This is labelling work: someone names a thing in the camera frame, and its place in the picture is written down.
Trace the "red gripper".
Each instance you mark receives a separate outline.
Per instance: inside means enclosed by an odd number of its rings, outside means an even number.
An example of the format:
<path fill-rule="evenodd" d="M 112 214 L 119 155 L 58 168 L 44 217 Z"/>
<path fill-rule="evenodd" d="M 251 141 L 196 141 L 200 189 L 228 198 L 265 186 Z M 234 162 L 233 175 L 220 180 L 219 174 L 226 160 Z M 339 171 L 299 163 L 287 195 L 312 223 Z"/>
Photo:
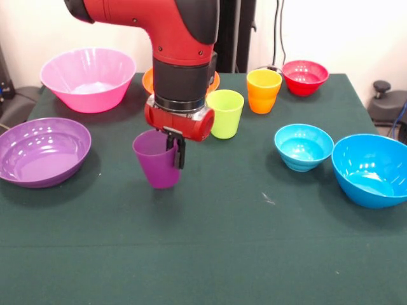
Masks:
<path fill-rule="evenodd" d="M 186 152 L 184 138 L 201 142 L 209 136 L 214 124 L 214 111 L 206 105 L 196 112 L 170 112 L 158 106 L 154 95 L 150 95 L 146 101 L 144 116 L 150 126 L 167 132 L 166 150 L 171 150 L 175 145 L 174 166 L 177 169 L 184 168 Z"/>

